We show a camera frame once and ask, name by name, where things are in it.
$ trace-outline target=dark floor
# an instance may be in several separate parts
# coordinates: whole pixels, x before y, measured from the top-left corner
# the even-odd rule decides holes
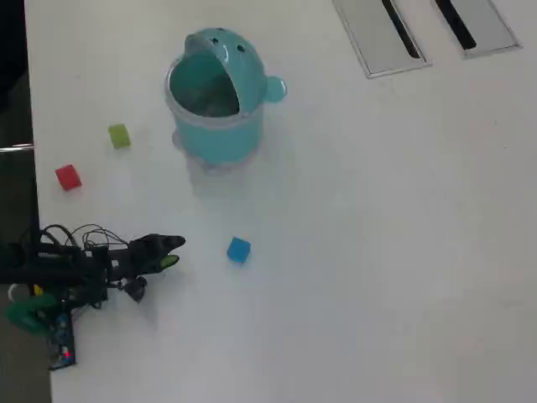
[[[0,147],[32,141],[28,77],[9,94],[0,113]],[[34,156],[30,152],[0,154],[0,242],[16,242],[29,225]],[[50,403],[50,381],[44,338],[19,331],[3,311],[7,286],[0,285],[0,401]]]

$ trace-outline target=black cable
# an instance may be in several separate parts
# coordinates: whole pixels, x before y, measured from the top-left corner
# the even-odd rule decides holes
[[[63,225],[60,225],[60,224],[50,224],[50,225],[48,225],[47,227],[45,227],[45,228],[43,229],[43,231],[48,231],[48,230],[51,229],[51,228],[58,228],[59,230],[61,230],[61,231],[67,236],[67,238],[70,240],[71,245],[76,246],[77,248],[79,248],[78,243],[76,242],[75,237],[73,237],[72,233],[69,232],[69,230],[68,230],[67,228],[65,228]]]
[[[84,225],[79,226],[78,228],[75,228],[75,230],[71,232],[71,235],[74,235],[75,233],[82,230],[83,228],[88,228],[88,227],[96,227],[96,228],[90,231],[86,231],[85,233],[82,234],[82,244],[84,248],[87,248],[88,246],[95,247],[95,246],[128,245],[128,242],[120,238],[117,234],[113,233],[109,229],[102,227],[101,225],[93,224],[93,223],[84,224]],[[104,236],[107,241],[105,243],[96,243],[94,241],[91,241],[90,236],[96,233]],[[110,239],[117,241],[117,242],[116,243],[110,242]]]
[[[39,230],[39,235],[41,237],[45,236],[46,238],[48,238],[58,248],[61,247],[60,241],[58,239],[56,239],[54,235],[52,235],[51,233],[47,232],[46,230],[40,229]]]

